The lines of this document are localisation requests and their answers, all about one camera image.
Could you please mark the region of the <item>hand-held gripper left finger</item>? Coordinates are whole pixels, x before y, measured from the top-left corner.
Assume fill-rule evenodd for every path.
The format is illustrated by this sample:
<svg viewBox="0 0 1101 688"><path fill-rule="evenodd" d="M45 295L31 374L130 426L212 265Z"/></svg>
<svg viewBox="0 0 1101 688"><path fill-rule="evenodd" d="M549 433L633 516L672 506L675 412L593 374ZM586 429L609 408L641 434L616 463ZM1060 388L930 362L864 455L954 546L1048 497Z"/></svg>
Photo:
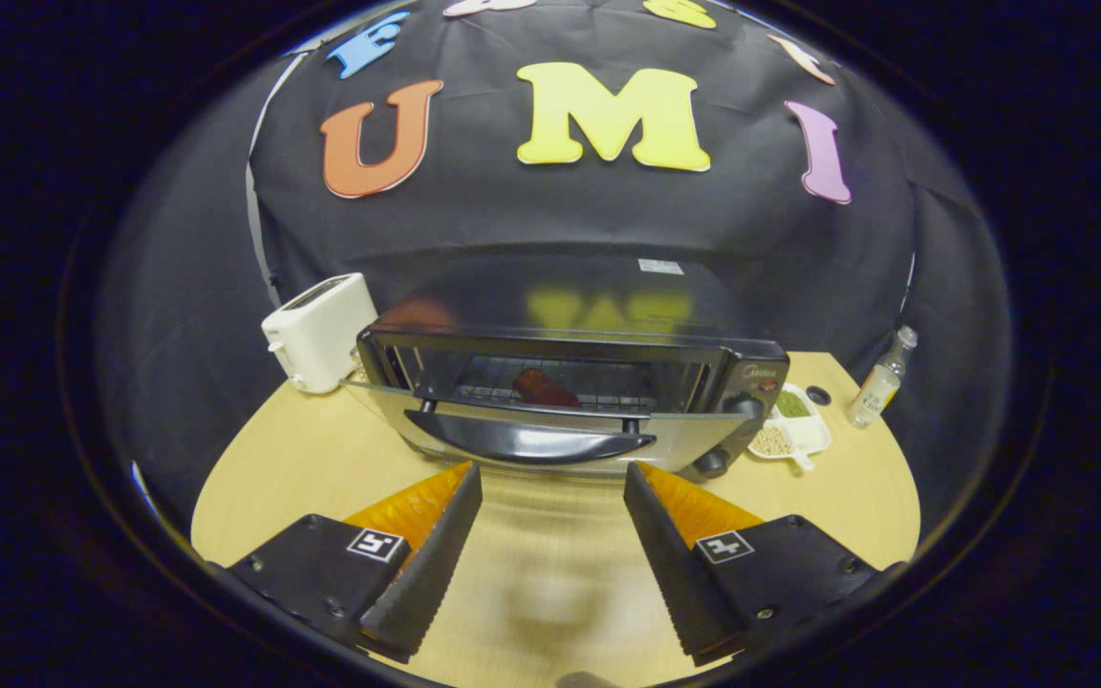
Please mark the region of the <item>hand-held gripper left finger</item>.
<svg viewBox="0 0 1101 688"><path fill-rule="evenodd" d="M228 574L315 635L405 663L442 608L483 500L478 466L456 465L349 518L303 515Z"/></svg>

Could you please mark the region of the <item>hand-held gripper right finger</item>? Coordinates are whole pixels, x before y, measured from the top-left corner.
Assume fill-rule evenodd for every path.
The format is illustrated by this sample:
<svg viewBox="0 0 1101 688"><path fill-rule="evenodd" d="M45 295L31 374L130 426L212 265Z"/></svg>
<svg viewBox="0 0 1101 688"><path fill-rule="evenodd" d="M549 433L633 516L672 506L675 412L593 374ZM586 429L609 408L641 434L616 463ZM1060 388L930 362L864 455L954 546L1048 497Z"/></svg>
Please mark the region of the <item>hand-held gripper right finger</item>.
<svg viewBox="0 0 1101 688"><path fill-rule="evenodd" d="M803 515L760 518L647 462L628 465L623 500L696 665L803 644L884 575Z"/></svg>

